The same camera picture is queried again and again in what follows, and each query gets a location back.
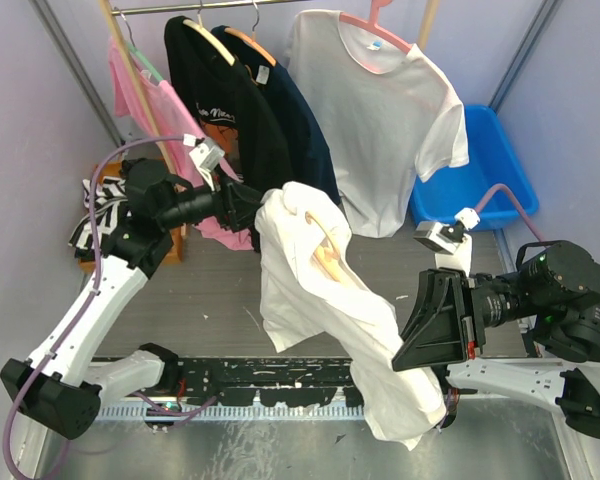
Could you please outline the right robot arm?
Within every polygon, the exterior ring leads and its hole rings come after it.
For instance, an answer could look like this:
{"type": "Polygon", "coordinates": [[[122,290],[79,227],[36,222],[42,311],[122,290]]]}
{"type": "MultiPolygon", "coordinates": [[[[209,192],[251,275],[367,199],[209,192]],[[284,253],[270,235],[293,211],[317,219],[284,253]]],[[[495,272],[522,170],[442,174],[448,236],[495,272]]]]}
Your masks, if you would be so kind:
{"type": "Polygon", "coordinates": [[[479,390],[559,414],[571,429],[600,439],[600,264],[566,240],[519,249],[515,271],[420,273],[415,307],[391,364],[419,368],[424,390],[479,390]],[[516,367],[480,358],[486,331],[534,318],[533,342],[567,363],[563,370],[516,367]]]}

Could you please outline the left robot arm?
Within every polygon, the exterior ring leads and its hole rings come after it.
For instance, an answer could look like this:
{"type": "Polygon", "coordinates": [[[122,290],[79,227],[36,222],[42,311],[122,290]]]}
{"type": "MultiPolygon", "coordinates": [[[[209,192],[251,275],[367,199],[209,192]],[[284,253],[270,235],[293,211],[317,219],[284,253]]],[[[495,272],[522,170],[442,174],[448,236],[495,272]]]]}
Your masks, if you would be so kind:
{"type": "Polygon", "coordinates": [[[126,162],[122,174],[130,214],[104,241],[89,284],[26,360],[10,359],[0,372],[18,411],[67,440],[83,435],[110,403],[144,388],[158,396],[177,390],[179,358],[156,344],[105,367],[93,367],[92,357],[171,250],[172,230],[215,219],[239,232],[253,224],[263,198],[219,168],[199,187],[159,160],[126,162]]]}

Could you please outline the cream wooden hanger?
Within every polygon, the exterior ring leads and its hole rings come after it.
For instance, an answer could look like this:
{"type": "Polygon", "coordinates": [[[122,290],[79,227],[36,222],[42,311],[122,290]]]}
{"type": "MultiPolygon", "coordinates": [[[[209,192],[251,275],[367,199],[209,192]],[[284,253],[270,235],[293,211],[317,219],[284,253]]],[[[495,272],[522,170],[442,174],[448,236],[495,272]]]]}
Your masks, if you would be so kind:
{"type": "Polygon", "coordinates": [[[334,282],[345,288],[365,291],[357,275],[352,272],[345,261],[341,249],[339,234],[343,232],[342,217],[340,214],[327,219],[311,210],[305,212],[305,221],[308,225],[317,225],[324,235],[324,239],[316,246],[312,256],[317,264],[334,282]]]}

